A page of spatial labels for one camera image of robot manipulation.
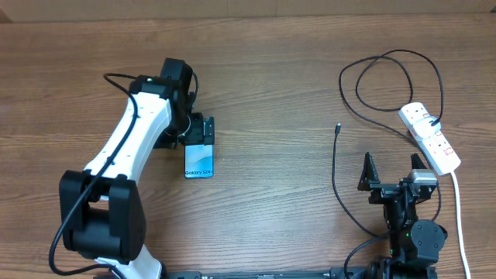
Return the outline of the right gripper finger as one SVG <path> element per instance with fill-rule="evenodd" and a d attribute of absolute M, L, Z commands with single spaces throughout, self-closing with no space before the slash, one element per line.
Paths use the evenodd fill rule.
<path fill-rule="evenodd" d="M 422 159 L 417 153 L 411 155 L 412 170 L 426 170 L 428 167 L 423 163 Z"/>
<path fill-rule="evenodd" d="M 363 170 L 357 189 L 359 191 L 373 191 L 380 184 L 380 178 L 375 167 L 373 157 L 369 152 L 365 153 Z"/>

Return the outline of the Samsung Galaxy smartphone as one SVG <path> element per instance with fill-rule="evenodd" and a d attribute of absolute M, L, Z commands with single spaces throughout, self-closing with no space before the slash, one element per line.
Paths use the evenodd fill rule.
<path fill-rule="evenodd" d="M 184 148 L 184 176 L 188 179 L 214 176 L 213 145 L 190 145 Z"/>

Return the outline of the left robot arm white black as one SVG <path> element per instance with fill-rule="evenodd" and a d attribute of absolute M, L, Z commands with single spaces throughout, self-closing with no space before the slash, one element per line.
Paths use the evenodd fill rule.
<path fill-rule="evenodd" d="M 146 217 L 138 184 L 154 149 L 184 146 L 187 179 L 214 175 L 215 120 L 194 112 L 198 76 L 167 58 L 158 76 L 129 77 L 126 110 L 99 154 L 59 183 L 61 224 L 49 250 L 60 276 L 106 269 L 114 278 L 166 278 L 146 248 Z"/>

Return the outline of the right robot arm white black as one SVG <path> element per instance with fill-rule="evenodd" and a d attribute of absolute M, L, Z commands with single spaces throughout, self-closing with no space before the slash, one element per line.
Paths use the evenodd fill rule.
<path fill-rule="evenodd" d="M 412 170 L 396 184 L 383 184 L 373 157 L 364 156 L 363 171 L 357 189 L 370 194 L 369 203 L 382 205 L 387 232 L 356 247 L 345 259 L 345 278 L 436 278 L 434 268 L 439 260 L 447 231 L 431 219 L 420 219 L 416 205 L 427 201 L 439 187 L 436 175 L 420 160 L 411 155 Z M 388 239 L 389 257 L 376 257 L 367 267 L 357 270 L 349 267 L 351 257 L 378 240 Z"/>

